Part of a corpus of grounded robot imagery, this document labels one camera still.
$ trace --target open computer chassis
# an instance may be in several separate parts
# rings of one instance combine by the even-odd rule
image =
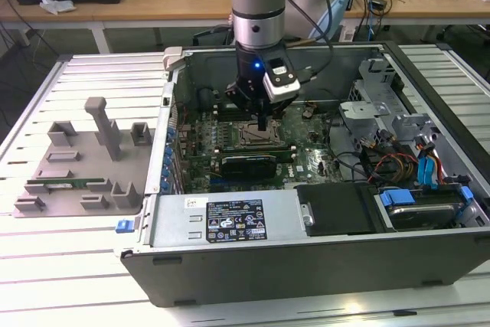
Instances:
[[[447,285],[490,259],[490,157],[397,45],[336,45],[266,132],[226,98],[234,52],[165,52],[139,241],[121,253],[152,303]],[[301,68],[328,48],[289,52]]]

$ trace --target motherboard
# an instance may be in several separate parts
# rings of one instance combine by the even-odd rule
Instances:
[[[231,112],[190,113],[178,127],[185,193],[291,189],[343,181],[325,144],[328,114],[291,106],[266,131]]]

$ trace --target warning label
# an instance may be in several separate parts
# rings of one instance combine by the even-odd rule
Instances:
[[[262,200],[208,202],[206,207],[208,242],[267,239]]]

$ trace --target white paper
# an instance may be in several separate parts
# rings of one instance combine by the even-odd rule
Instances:
[[[53,15],[77,9],[71,0],[63,0],[62,2],[59,2],[58,0],[41,0],[39,6]]]
[[[184,208],[206,208],[208,198],[186,198],[184,200]]]

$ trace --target circuit board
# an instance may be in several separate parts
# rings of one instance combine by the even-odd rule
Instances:
[[[291,106],[281,120],[270,120],[265,132],[258,131],[253,120],[228,122],[213,113],[189,114],[179,133],[185,192],[292,189],[299,184],[343,181],[323,143],[325,115],[305,119],[304,111],[304,106]],[[226,158],[257,156],[275,159],[273,178],[223,177],[221,164]]]

